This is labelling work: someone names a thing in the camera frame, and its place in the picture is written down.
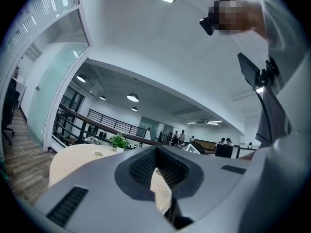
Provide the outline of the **black office chair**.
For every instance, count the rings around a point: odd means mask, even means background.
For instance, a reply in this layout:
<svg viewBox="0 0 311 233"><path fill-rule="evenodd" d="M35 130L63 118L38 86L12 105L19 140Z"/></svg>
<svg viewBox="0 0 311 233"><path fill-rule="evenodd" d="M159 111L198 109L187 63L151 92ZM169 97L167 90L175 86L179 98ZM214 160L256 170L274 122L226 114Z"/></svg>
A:
<svg viewBox="0 0 311 233"><path fill-rule="evenodd" d="M20 93L17 91L17 82L13 78L10 80L5 99L4 105L2 110L2 125L1 125L1 133L4 137L8 140L9 145L12 145L9 137L5 133L5 131L11 131L12 136L15 136L15 132L13 129L8 128L8 125L11 125L13 117L14 117L14 110L15 106L18 102L18 98Z"/></svg>

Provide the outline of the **frosted glass door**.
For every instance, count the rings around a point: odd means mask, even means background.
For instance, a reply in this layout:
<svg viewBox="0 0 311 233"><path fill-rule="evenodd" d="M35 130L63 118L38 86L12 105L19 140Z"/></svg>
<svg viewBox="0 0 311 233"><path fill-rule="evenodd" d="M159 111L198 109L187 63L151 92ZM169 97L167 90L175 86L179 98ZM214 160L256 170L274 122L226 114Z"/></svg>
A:
<svg viewBox="0 0 311 233"><path fill-rule="evenodd" d="M66 90L67 73L89 47L79 10L58 19L34 42L39 56L27 76L22 110L31 135L42 150L51 141L58 104Z"/></svg>

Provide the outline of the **person's grey shirt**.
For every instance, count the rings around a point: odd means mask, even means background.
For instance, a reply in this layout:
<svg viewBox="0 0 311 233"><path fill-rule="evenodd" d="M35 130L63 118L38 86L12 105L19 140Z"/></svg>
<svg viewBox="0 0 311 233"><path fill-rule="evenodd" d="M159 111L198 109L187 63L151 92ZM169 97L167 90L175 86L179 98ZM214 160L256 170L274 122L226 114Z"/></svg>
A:
<svg viewBox="0 0 311 233"><path fill-rule="evenodd" d="M256 140L261 147L270 146L290 132L290 124L277 100L306 55L311 51L306 33L283 0L259 0L267 33L268 60L279 73L263 92L265 109L261 111Z"/></svg>

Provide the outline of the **black metal railing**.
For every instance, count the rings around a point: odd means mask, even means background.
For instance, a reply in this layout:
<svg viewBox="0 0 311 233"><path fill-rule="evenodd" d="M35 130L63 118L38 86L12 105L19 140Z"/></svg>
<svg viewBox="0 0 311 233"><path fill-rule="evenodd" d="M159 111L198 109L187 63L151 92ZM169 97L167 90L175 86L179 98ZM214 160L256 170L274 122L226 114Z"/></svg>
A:
<svg viewBox="0 0 311 233"><path fill-rule="evenodd" d="M89 109L87 117L95 122L98 122L109 128L113 128L122 133L135 135L141 138L144 138L146 136L147 132L146 129L114 119L112 117L106 116L92 109Z"/></svg>

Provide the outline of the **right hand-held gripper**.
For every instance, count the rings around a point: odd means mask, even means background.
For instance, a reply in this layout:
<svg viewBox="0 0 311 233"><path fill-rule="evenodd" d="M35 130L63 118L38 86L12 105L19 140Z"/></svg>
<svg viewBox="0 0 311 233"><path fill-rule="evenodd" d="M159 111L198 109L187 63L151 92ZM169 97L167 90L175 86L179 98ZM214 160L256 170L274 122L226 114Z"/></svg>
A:
<svg viewBox="0 0 311 233"><path fill-rule="evenodd" d="M206 150L204 147L202 147L200 144L196 143L189 143L186 146L183 147L184 151L197 153L197 154L205 154Z"/></svg>

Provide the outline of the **black clamp mount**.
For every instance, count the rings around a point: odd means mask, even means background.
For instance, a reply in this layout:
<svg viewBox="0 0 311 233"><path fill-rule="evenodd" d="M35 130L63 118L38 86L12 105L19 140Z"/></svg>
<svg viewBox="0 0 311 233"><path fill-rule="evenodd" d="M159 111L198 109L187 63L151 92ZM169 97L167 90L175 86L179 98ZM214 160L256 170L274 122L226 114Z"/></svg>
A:
<svg viewBox="0 0 311 233"><path fill-rule="evenodd" d="M268 60L265 61L266 68L261 70L261 74L257 77L257 87L270 86L279 75L279 69L274 58L269 55Z"/></svg>

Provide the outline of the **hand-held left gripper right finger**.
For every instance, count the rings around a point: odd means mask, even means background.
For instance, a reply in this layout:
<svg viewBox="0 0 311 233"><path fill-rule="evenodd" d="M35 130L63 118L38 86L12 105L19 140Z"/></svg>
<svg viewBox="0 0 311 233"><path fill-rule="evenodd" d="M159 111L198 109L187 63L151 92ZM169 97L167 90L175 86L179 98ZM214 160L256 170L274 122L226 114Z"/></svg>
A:
<svg viewBox="0 0 311 233"><path fill-rule="evenodd" d="M156 168L172 191L175 200L194 196L204 180L203 169L195 163L197 154L157 146Z"/></svg>

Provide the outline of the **wooden-topped black railing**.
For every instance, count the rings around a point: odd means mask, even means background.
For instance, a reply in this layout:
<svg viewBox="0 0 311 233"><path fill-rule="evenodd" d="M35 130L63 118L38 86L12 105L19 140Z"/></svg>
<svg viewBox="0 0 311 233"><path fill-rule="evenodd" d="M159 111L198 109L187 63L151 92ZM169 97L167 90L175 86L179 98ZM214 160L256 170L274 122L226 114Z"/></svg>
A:
<svg viewBox="0 0 311 233"><path fill-rule="evenodd" d="M53 122L52 138L62 147L76 144L111 146L117 135L129 142L126 150L158 145L150 139L150 131L127 124L89 109L87 116L60 104Z"/></svg>

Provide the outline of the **potted green plant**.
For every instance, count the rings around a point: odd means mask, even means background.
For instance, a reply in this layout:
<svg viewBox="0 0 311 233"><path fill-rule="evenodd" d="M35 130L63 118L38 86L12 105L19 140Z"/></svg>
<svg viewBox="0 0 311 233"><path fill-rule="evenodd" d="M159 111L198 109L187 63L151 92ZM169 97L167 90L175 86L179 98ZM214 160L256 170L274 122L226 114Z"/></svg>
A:
<svg viewBox="0 0 311 233"><path fill-rule="evenodd" d="M116 148L116 153L124 152L125 148L130 144L121 133L113 136L109 141Z"/></svg>

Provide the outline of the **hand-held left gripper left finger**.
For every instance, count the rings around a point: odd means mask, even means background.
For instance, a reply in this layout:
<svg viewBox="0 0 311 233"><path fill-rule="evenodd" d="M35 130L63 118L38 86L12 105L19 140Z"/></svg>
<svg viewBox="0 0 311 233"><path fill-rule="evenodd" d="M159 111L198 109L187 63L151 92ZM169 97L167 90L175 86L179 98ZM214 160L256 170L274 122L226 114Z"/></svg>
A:
<svg viewBox="0 0 311 233"><path fill-rule="evenodd" d="M114 177L118 187L130 198L155 201L155 194L150 190L155 169L156 147L148 147L118 164Z"/></svg>

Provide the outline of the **black chest-mounted device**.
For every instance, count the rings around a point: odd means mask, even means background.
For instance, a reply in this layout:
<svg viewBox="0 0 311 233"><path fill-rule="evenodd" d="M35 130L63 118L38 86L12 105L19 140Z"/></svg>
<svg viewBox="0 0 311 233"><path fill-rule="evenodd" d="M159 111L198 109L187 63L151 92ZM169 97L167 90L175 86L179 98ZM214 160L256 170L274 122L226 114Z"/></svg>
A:
<svg viewBox="0 0 311 233"><path fill-rule="evenodd" d="M238 60L242 75L247 83L252 87L252 90L255 91L259 85L260 70L241 52L238 54Z"/></svg>

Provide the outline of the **frosted glass partition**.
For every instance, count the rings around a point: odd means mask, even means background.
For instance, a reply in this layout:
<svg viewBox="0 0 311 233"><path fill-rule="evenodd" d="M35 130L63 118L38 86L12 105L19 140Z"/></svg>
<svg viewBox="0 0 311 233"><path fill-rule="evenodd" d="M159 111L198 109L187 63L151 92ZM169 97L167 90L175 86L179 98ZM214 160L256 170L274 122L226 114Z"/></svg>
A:
<svg viewBox="0 0 311 233"><path fill-rule="evenodd" d="M149 119L147 117L142 117L139 123L139 127L150 132L150 139L152 141L157 141L157 130L158 130L159 122L153 119Z"/></svg>

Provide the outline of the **white window blinds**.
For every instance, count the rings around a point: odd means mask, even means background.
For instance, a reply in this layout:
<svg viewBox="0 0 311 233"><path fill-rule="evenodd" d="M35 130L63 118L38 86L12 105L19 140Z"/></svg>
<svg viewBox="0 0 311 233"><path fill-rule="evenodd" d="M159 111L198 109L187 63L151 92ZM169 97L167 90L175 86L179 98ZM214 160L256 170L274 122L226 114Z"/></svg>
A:
<svg viewBox="0 0 311 233"><path fill-rule="evenodd" d="M0 94L14 61L27 43L45 25L78 4L79 0L28 0L26 2L0 43Z"/></svg>

